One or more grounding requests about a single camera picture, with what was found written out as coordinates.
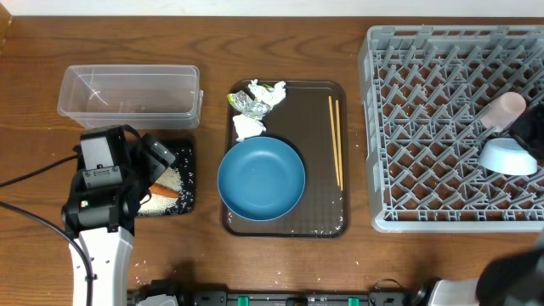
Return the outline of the pale pink cup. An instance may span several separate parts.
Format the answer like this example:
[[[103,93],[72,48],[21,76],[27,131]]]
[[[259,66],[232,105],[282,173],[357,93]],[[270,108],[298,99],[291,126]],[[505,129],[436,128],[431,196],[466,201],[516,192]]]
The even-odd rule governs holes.
[[[514,123],[525,109],[526,102],[521,94],[506,92],[490,103],[480,122],[485,128],[494,128],[499,133]]]

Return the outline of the orange carrot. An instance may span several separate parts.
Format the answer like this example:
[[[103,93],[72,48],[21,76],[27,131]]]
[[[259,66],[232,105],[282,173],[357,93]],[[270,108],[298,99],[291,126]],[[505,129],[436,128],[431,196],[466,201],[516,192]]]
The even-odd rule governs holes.
[[[153,184],[150,187],[150,192],[153,195],[159,195],[159,196],[165,196],[168,198],[179,198],[180,194],[176,190],[172,190],[166,186],[160,185],[160,184]]]

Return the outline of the light blue bowl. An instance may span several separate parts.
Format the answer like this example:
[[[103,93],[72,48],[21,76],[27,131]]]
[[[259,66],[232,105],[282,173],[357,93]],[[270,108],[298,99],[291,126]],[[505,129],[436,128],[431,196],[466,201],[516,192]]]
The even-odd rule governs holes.
[[[531,175],[537,171],[536,159],[514,139],[487,141],[479,154],[480,166],[506,175]]]

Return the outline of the white rice pile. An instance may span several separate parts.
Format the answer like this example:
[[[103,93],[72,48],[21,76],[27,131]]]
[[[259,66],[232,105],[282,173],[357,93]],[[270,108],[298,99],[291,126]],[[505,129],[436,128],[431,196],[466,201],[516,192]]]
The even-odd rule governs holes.
[[[183,215],[194,210],[196,189],[192,172],[183,175],[179,168],[170,167],[154,184],[176,190],[179,192],[180,197],[168,198],[150,193],[140,202],[139,217]]]

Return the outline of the foil wrapper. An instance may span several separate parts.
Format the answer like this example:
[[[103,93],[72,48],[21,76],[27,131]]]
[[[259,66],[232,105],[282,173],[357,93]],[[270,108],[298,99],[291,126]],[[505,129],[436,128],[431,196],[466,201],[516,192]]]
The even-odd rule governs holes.
[[[262,120],[271,111],[269,105],[252,99],[251,96],[243,90],[236,93],[229,93],[227,95],[227,100],[235,110],[252,119]]]

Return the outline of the dark blue plate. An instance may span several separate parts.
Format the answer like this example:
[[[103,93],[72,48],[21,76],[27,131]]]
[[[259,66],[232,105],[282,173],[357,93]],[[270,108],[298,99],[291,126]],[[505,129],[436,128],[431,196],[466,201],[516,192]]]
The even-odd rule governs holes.
[[[234,145],[218,168],[218,192],[235,215],[256,222],[278,219],[300,201],[306,172],[287,143],[254,137]]]

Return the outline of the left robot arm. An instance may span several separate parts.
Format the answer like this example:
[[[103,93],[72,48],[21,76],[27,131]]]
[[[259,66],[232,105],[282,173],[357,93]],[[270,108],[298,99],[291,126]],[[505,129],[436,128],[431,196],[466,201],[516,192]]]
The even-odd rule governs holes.
[[[135,219],[176,156],[129,125],[87,130],[61,219],[70,239],[75,305],[124,305]]]

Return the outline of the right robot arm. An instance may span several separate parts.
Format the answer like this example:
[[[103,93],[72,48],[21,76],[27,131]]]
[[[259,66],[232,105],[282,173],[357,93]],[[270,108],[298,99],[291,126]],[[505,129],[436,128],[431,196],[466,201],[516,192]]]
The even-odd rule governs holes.
[[[543,162],[543,103],[517,119],[509,134]],[[543,306],[543,229],[533,249],[493,260],[478,279],[437,280],[418,294],[411,305]]]

